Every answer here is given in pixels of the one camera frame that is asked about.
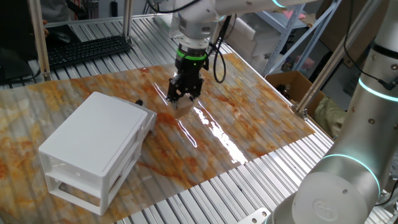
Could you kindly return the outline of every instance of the logo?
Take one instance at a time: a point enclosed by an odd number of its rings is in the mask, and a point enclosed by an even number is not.
[[[325,199],[316,199],[313,202],[312,207],[315,214],[317,214],[319,218],[325,221],[332,222],[335,221],[338,217],[336,207]]]

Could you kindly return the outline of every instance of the white plastic drawer unit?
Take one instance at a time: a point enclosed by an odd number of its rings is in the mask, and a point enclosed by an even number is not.
[[[147,108],[91,94],[39,147],[49,192],[103,215],[141,155],[155,121],[156,113]],[[61,184],[99,203],[60,190]]]

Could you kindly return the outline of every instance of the black wire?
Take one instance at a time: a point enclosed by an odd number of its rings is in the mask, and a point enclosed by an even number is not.
[[[225,59],[223,54],[220,52],[220,48],[221,48],[221,44],[223,44],[224,42],[224,38],[225,38],[225,33],[228,29],[229,26],[229,22],[231,21],[231,16],[227,16],[227,18],[224,21],[223,26],[220,29],[220,32],[218,33],[218,38],[216,41],[216,45],[214,46],[213,44],[210,44],[211,46],[211,50],[210,53],[208,54],[208,56],[215,50],[215,55],[214,55],[214,62],[213,62],[213,74],[214,74],[214,79],[216,80],[217,83],[223,83],[225,78],[226,78],[226,64],[225,64]],[[223,66],[224,66],[224,75],[223,78],[221,79],[221,81],[217,78],[217,71],[216,71],[216,65],[217,65],[217,58],[218,55],[220,55],[221,57],[221,61],[223,62]]]
[[[220,42],[220,44],[218,44],[218,48],[216,50],[216,55],[214,55],[214,62],[213,62],[213,74],[214,74],[214,79],[216,80],[217,83],[223,83],[226,78],[226,64],[225,64],[223,53],[220,52],[221,44],[222,44],[222,42]],[[216,72],[218,55],[220,55],[221,61],[223,62],[223,66],[224,66],[224,75],[223,75],[223,78],[221,79],[221,81],[218,80],[217,72]]]
[[[147,9],[145,10],[145,15],[149,12],[149,5],[147,5]]]
[[[234,30],[235,23],[236,23],[236,17],[237,17],[237,15],[235,14],[234,24],[232,25],[232,28],[231,28],[229,34],[224,38],[224,40],[228,39],[230,37],[230,35],[232,34],[232,31]]]
[[[161,11],[161,10],[159,10],[159,8],[156,9],[155,6],[152,5],[152,3],[150,2],[150,0],[147,0],[147,3],[148,3],[148,5],[149,5],[149,7],[150,7],[153,11],[155,11],[156,13],[175,13],[175,12],[181,11],[181,10],[183,10],[183,9],[186,9],[186,8],[192,6],[192,5],[194,5],[194,4],[196,4],[196,3],[200,2],[200,1],[201,1],[201,0],[194,0],[194,1],[192,1],[192,2],[190,2],[190,3],[188,3],[188,4],[186,4],[186,5],[184,5],[184,6],[180,7],[180,8],[178,8],[178,9],[173,9],[173,10],[169,10],[169,11]]]
[[[372,76],[372,75],[370,75],[370,74],[368,74],[368,73],[362,71],[362,69],[355,63],[355,60],[353,60],[353,58],[351,58],[351,56],[350,56],[349,53],[348,53],[348,50],[347,50],[347,36],[348,36],[348,33],[349,33],[349,29],[351,28],[351,21],[352,21],[352,19],[353,19],[353,9],[354,9],[354,0],[351,0],[350,6],[349,6],[348,28],[347,28],[346,37],[344,38],[344,45],[343,45],[344,51],[346,52],[347,57],[354,63],[355,67],[356,67],[360,72],[362,72],[362,74],[364,74],[364,75],[366,75],[366,76],[369,76],[369,77],[371,77],[371,78],[377,80],[378,82],[383,82],[381,79],[376,78],[376,77],[374,77],[374,76]]]
[[[381,205],[385,205],[385,204],[387,204],[390,200],[391,200],[391,198],[392,198],[392,195],[394,194],[394,191],[396,190],[396,187],[397,187],[397,185],[398,185],[398,180],[396,180],[396,182],[395,182],[395,184],[394,184],[394,186],[393,186],[393,188],[392,188],[392,191],[391,191],[391,194],[390,194],[390,197],[385,201],[385,202],[383,202],[383,203],[380,203],[380,204],[377,204],[377,205],[375,205],[375,206],[381,206]]]
[[[141,14],[145,14],[146,13],[146,8],[148,6],[148,2],[145,3],[144,8],[142,9],[142,13]]]
[[[7,81],[6,80],[4,82],[1,82],[0,85],[4,85],[4,84],[20,84],[22,82],[29,82],[29,81],[33,80],[34,78],[38,77],[40,75],[40,73],[41,72],[40,72],[40,69],[39,69],[39,71],[37,71],[37,73],[33,77],[25,78],[25,79],[21,79],[21,80],[13,80],[13,81]]]

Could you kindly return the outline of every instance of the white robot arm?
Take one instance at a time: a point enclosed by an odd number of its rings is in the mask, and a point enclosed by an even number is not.
[[[168,100],[199,97],[208,38],[220,16],[257,12],[308,0],[194,0],[180,11],[180,39]],[[191,0],[177,0],[177,7]],[[398,148],[398,0],[389,10],[369,53],[340,136],[326,156],[285,199],[266,224],[363,224],[386,185]]]
[[[168,100],[176,108],[178,99],[184,94],[189,93],[192,100],[200,96],[203,79],[199,71],[202,67],[208,68],[209,54],[217,51],[214,46],[208,50],[207,38],[220,18],[232,13],[258,12],[310,1],[315,0],[176,0],[175,7],[183,8],[178,11],[183,35],[179,37],[175,60],[178,72],[170,79]]]

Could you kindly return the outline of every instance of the keyboard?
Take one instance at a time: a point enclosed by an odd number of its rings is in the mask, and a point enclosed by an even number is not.
[[[131,46],[121,36],[105,37],[77,44],[48,49],[50,68],[86,62],[92,59],[125,52]]]

